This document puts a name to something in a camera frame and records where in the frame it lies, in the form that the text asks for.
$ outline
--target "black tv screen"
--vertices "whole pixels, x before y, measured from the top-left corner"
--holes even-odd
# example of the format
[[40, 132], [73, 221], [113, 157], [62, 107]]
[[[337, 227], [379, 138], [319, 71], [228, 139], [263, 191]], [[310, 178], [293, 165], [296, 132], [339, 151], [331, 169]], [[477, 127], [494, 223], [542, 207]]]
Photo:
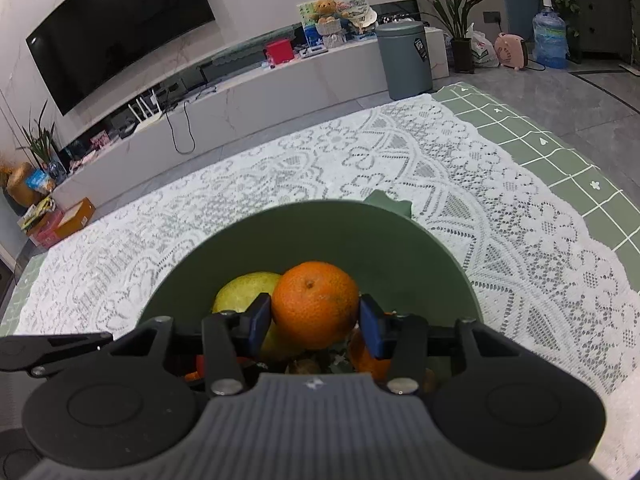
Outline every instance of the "black tv screen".
[[65, 0], [26, 41], [66, 114], [124, 67], [213, 19], [207, 0]]

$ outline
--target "teddy bear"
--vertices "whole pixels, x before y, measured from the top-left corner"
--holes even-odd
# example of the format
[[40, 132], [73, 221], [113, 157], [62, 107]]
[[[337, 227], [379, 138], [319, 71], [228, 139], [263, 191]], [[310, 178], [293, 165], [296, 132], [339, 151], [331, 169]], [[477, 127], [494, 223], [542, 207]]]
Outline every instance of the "teddy bear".
[[337, 9], [338, 4], [335, 0], [318, 0], [314, 3], [314, 14], [311, 17], [318, 23], [330, 22], [336, 16], [342, 15]]

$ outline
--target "black label sticker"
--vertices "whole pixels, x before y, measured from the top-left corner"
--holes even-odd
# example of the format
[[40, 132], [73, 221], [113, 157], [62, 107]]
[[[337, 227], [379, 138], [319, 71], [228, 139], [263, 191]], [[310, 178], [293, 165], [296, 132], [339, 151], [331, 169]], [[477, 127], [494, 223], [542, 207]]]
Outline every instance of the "black label sticker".
[[420, 57], [422, 58], [422, 62], [425, 62], [428, 57], [427, 49], [424, 47], [424, 43], [420, 38], [415, 38], [414, 47], [418, 51], [418, 54], [420, 54]]

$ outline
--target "silver screw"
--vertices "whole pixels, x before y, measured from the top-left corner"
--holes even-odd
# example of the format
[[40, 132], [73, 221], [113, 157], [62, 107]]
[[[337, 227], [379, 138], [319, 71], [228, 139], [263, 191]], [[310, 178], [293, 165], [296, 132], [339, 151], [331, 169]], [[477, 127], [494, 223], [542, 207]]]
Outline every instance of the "silver screw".
[[211, 391], [216, 395], [235, 395], [242, 391], [242, 383], [235, 379], [218, 379], [211, 385]]
[[396, 395], [409, 395], [418, 389], [418, 383], [409, 377], [391, 379], [386, 387]]

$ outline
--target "blue water bottle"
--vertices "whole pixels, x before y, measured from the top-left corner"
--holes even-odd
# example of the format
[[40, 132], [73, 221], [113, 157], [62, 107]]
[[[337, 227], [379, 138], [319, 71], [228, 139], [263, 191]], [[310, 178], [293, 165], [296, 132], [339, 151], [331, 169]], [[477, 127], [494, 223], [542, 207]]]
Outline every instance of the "blue water bottle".
[[543, 9], [533, 18], [536, 61], [550, 68], [566, 68], [566, 23], [553, 10], [551, 0], [542, 0]]

